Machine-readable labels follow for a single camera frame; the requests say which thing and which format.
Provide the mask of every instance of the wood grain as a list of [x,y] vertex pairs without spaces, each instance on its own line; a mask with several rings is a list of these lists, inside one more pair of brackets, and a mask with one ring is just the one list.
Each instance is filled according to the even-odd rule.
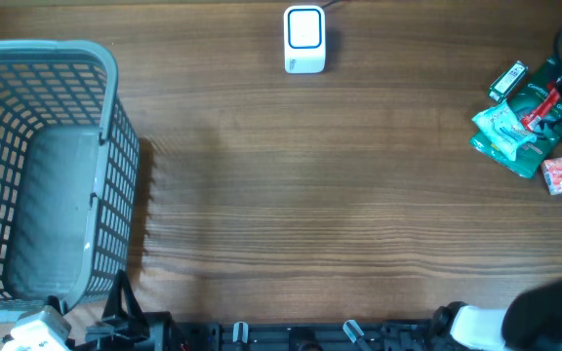
[[[491,82],[550,55],[562,2],[340,4],[327,70],[304,76],[283,69],[286,7],[0,9],[0,39],[86,38],[118,61],[142,145],[128,269],[143,309],[428,317],[562,277],[562,196],[468,144]],[[78,339],[100,312],[68,315]]]

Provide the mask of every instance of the green package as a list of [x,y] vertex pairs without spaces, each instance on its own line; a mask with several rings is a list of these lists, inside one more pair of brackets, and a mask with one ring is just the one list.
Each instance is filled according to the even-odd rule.
[[[511,110],[518,119],[522,119],[526,114],[539,106],[547,97],[547,70],[554,62],[552,59],[546,61],[530,81],[514,97],[507,100]],[[524,144],[517,150],[515,161],[510,161],[502,152],[493,145],[482,132],[473,136],[469,143],[478,151],[491,157],[498,163],[512,170],[525,178],[532,178],[537,168],[545,159],[548,153],[556,147],[562,138],[562,101],[554,107],[543,118],[547,122],[556,122],[553,128],[545,126],[542,134],[545,137],[538,137],[537,141]]]

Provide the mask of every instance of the basket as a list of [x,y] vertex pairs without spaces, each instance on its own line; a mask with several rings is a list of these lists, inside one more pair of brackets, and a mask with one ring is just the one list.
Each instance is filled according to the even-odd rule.
[[95,43],[0,42],[0,322],[125,269],[140,143],[117,80]]

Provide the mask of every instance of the small green pack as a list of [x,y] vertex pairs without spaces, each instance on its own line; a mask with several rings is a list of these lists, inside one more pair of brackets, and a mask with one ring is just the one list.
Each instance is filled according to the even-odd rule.
[[[554,64],[552,58],[548,59],[537,72],[533,74],[530,81],[512,98],[507,100],[511,110],[518,119],[521,119],[535,107],[539,106],[549,94],[547,88],[548,69]],[[553,127],[545,126],[537,141],[524,144],[517,150],[515,161],[510,161],[502,154],[497,146],[479,132],[473,136],[469,143],[478,151],[491,157],[498,163],[525,178],[532,178],[537,168],[545,159],[547,154],[556,147],[562,138],[562,102],[559,101],[545,116],[544,121],[554,122]]]

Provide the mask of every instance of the candy wrapper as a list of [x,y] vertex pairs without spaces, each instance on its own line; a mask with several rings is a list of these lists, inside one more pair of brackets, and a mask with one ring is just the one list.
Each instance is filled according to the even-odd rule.
[[[548,69],[553,65],[549,59],[541,69],[534,73],[530,81],[512,98],[507,100],[511,110],[521,120],[529,115],[547,98],[549,91],[547,88],[548,78],[554,81],[556,77],[548,77]],[[504,165],[508,169],[520,176],[531,178],[548,153],[556,147],[562,137],[562,101],[559,100],[543,118],[553,128],[536,126],[536,132],[540,136],[535,142],[527,142],[516,151],[515,161],[509,160],[482,132],[473,136],[469,143],[478,151],[491,157],[495,161]]]
[[524,129],[506,101],[478,113],[472,121],[509,161],[515,161],[517,149],[537,136]]
[[542,171],[550,195],[562,194],[562,157],[543,161]]

